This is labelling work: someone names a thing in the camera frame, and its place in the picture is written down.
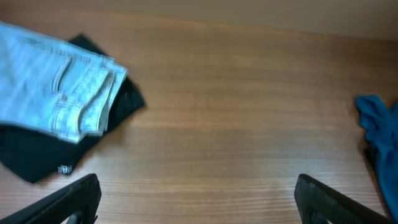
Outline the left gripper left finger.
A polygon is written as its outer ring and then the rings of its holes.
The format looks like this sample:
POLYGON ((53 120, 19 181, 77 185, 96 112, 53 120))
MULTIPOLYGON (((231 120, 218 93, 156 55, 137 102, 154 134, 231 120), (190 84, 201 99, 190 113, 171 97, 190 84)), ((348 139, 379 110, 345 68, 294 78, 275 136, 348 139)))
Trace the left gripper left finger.
POLYGON ((96 174, 88 174, 36 203, 1 219, 1 224, 90 224, 101 200, 96 174))

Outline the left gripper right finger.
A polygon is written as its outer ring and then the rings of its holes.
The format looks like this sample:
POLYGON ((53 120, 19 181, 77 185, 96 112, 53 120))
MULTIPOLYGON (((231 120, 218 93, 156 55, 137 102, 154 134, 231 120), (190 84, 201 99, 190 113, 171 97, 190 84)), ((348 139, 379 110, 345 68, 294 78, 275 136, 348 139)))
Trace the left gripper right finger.
POLYGON ((391 224, 391 220, 307 174, 300 174, 294 198, 303 224, 391 224))

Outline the light blue denim shorts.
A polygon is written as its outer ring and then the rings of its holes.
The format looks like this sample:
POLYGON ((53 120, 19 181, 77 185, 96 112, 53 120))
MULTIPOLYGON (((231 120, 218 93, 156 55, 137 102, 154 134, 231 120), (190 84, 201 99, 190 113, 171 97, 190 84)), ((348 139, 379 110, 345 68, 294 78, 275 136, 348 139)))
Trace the light blue denim shorts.
POLYGON ((128 70, 64 40, 1 23, 1 123, 78 143, 101 136, 128 70))

